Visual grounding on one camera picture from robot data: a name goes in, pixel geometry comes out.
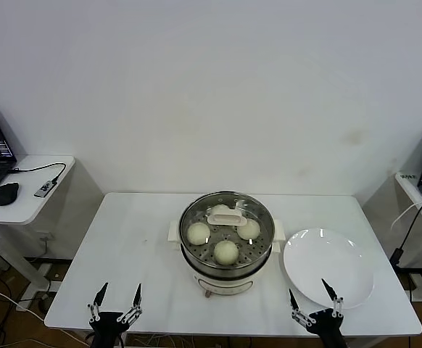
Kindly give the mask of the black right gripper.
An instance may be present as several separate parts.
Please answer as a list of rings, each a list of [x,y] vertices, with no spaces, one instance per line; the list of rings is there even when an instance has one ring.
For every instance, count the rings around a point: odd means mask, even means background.
[[[289,289],[291,317],[301,326],[306,326],[309,333],[318,336],[325,348],[348,348],[340,331],[344,320],[342,313],[344,298],[338,296],[334,288],[324,278],[321,281],[333,302],[332,309],[320,310],[306,315],[300,310],[293,292]]]

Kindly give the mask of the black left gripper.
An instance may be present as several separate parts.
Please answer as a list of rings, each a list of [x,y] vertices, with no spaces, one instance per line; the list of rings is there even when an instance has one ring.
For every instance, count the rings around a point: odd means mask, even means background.
[[[87,308],[91,313],[89,325],[93,330],[93,339],[90,348],[113,348],[117,341],[124,347],[122,334],[129,329],[129,324],[134,324],[140,315],[141,309],[141,284],[138,285],[130,309],[122,315],[121,312],[100,312],[104,296],[109,283],[96,293],[91,304]]]

